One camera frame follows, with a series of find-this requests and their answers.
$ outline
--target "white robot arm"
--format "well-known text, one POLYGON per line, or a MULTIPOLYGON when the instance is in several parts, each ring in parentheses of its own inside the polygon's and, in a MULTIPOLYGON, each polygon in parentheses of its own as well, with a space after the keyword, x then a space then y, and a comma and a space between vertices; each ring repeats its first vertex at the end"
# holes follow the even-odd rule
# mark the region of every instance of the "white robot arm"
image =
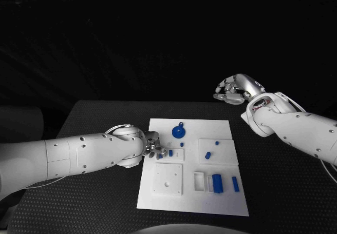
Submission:
POLYGON ((132 125, 119 125, 103 134, 0 144, 0 200, 40 181, 113 165, 131 168, 141 156, 158 159, 160 154, 165 157, 158 133, 144 134, 132 125))
POLYGON ((247 100, 246 112, 240 117, 255 133, 262 137, 276 133, 288 145, 337 165, 335 120, 306 113, 282 93, 266 93, 262 85, 243 74, 236 74, 221 81, 213 97, 233 105, 247 100))

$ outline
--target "textured mat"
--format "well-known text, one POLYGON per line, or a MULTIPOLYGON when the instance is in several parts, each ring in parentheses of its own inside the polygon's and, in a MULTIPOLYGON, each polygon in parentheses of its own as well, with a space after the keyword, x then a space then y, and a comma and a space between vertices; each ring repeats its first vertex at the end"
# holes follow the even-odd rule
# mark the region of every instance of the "textured mat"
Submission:
POLYGON ((10 233, 124 234, 171 223, 198 223, 249 233, 337 233, 337 185, 319 161, 259 137, 240 119, 245 106, 207 102, 80 101, 57 137, 105 132, 149 118, 229 120, 249 217, 136 209, 142 164, 69 176, 27 190, 10 233))

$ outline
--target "blue object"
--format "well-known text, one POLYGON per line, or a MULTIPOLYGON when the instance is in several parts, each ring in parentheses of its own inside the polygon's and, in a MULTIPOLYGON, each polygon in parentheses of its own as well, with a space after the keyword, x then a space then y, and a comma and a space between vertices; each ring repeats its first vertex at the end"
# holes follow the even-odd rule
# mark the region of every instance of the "blue object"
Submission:
POLYGON ((207 152, 206 156, 204 156, 206 159, 210 158, 210 152, 207 152))
POLYGON ((183 128, 184 124, 183 122, 178 123, 178 126, 175 126, 171 130, 171 134, 175 138, 183 138, 184 137, 184 128, 183 128))
POLYGON ((213 190, 216 194, 223 193, 223 180, 221 180, 221 175, 220 174, 213 174, 211 175, 213 179, 213 190))
POLYGON ((239 190, 237 180, 234 176, 232 177, 232 180, 233 180, 233 190, 239 192, 240 190, 239 190))

